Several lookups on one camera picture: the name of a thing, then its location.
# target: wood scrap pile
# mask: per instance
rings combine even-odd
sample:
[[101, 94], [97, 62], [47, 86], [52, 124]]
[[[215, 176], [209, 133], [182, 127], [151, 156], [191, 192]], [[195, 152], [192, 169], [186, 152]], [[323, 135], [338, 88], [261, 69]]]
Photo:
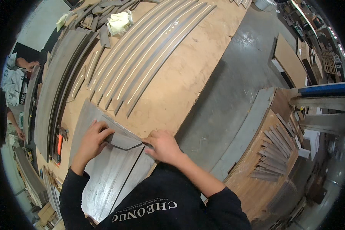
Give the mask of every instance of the wood scrap pile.
[[276, 116], [285, 128], [278, 123], [263, 131], [266, 137], [263, 138], [262, 148], [258, 151], [262, 157], [248, 177], [277, 182], [286, 174], [287, 163], [294, 148], [299, 148], [296, 145], [297, 131], [293, 122], [285, 122], [278, 113]]
[[[107, 18], [112, 14], [134, 10], [139, 2], [140, 0], [102, 0], [94, 4], [84, 2], [72, 10], [75, 14], [67, 20], [65, 26], [69, 26], [71, 21], [75, 20], [75, 27], [80, 26], [95, 32], [107, 23]], [[160, 1], [151, 0], [151, 2], [159, 3]]]
[[43, 172], [43, 180], [45, 182], [46, 189], [49, 194], [49, 203], [51, 204], [51, 207], [56, 211], [59, 218], [61, 218], [60, 213], [60, 188], [57, 186], [57, 182], [53, 177], [53, 173], [49, 172], [45, 165], [42, 168]]

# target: gray floor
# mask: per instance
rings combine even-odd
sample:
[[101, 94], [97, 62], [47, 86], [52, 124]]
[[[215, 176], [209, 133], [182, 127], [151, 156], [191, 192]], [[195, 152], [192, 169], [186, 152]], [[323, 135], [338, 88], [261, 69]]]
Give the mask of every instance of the gray floor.
[[244, 122], [262, 88], [288, 88], [272, 64], [281, 33], [295, 50], [294, 31], [271, 7], [249, 7], [210, 80], [177, 134], [181, 149], [210, 171]]

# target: hand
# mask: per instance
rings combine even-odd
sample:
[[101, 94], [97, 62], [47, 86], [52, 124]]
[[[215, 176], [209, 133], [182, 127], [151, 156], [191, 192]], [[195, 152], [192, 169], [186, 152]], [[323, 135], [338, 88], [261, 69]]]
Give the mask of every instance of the hand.
[[148, 137], [143, 138], [142, 141], [154, 147], [154, 150], [146, 149], [146, 154], [164, 163], [176, 166], [181, 156], [184, 156], [173, 134], [167, 130], [153, 130]]
[[18, 134], [18, 137], [21, 139], [21, 140], [26, 140], [26, 136], [25, 134], [23, 133], [23, 131], [19, 128], [19, 127], [15, 127], [16, 129], [16, 132]]
[[27, 70], [28, 72], [33, 72], [33, 67], [39, 66], [39, 65], [40, 65], [39, 62], [30, 62], [30, 63], [27, 64], [26, 70]]
[[108, 145], [104, 140], [114, 132], [115, 130], [110, 129], [106, 122], [94, 120], [84, 134], [75, 158], [81, 160], [82, 163], [88, 163]]

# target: plywood sheet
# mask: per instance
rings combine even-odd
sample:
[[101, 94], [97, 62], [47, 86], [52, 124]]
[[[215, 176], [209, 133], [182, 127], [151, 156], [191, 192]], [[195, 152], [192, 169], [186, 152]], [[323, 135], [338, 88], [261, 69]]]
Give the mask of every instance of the plywood sheet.
[[224, 181], [225, 185], [231, 189], [240, 199], [241, 208], [247, 214], [249, 221], [254, 218], [261, 219], [266, 215], [267, 205], [280, 190], [293, 168], [298, 158], [297, 149], [291, 152], [288, 168], [284, 176], [280, 176], [278, 182], [269, 182], [257, 178], [248, 177], [254, 170], [254, 166], [258, 163], [261, 156], [257, 154], [264, 142], [264, 130], [269, 130], [270, 126], [280, 123], [279, 119], [270, 109], [265, 117], [262, 128], [258, 135], [254, 138], [250, 148], [244, 153], [240, 161], [233, 168], [231, 174]]
[[293, 82], [294, 86], [296, 88], [304, 87], [307, 72], [282, 34], [278, 35], [274, 56], [284, 69], [286, 75]]
[[[127, 118], [122, 114], [115, 116], [113, 113], [106, 112], [108, 116], [139, 137], [146, 137], [148, 133], [156, 129], [168, 129], [173, 133], [178, 131], [246, 13], [244, 7], [238, 7], [227, 0], [204, 2], [216, 4], [217, 7], [187, 35], [166, 60], [142, 94], [130, 117]], [[133, 20], [137, 22], [158, 5], [140, 2], [133, 12]], [[112, 45], [119, 40], [119, 35], [110, 37]], [[99, 44], [91, 53], [98, 49], [100, 49]], [[103, 52], [95, 72], [107, 54], [108, 51]], [[53, 163], [45, 163], [43, 157], [37, 154], [39, 168], [42, 164], [47, 164], [56, 176], [65, 178], [72, 136], [83, 102], [89, 96], [90, 92], [83, 84], [77, 98], [65, 106], [61, 126], [69, 129], [69, 141], [63, 143], [60, 167], [56, 167]]]

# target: workbench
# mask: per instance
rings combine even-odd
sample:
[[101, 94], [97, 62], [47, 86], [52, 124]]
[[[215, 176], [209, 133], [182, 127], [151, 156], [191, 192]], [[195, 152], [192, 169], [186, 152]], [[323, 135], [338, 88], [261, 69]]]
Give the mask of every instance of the workbench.
[[[88, 0], [84, 4], [93, 2], [95, 1]], [[237, 6], [227, 0], [203, 2], [216, 4], [217, 7], [188, 34], [166, 60], [144, 91], [129, 118], [122, 116], [125, 113], [114, 116], [113, 113], [106, 112], [116, 122], [141, 138], [146, 137], [152, 130], [167, 129], [174, 134], [178, 131], [246, 13], [243, 5]], [[156, 6], [155, 3], [140, 2], [133, 11], [133, 20], [138, 21], [154, 6]], [[119, 39], [119, 35], [110, 37], [111, 46], [115, 45]], [[99, 49], [100, 43], [97, 43], [90, 53]], [[108, 53], [108, 50], [103, 52], [98, 65]], [[87, 57], [83, 65], [87, 65], [90, 59], [91, 55]], [[76, 99], [65, 106], [61, 126], [69, 129], [69, 140], [63, 142], [61, 164], [57, 166], [54, 162], [46, 163], [37, 149], [38, 168], [46, 165], [54, 175], [61, 179], [65, 178], [74, 130], [83, 102], [88, 97], [89, 91], [83, 85]]]

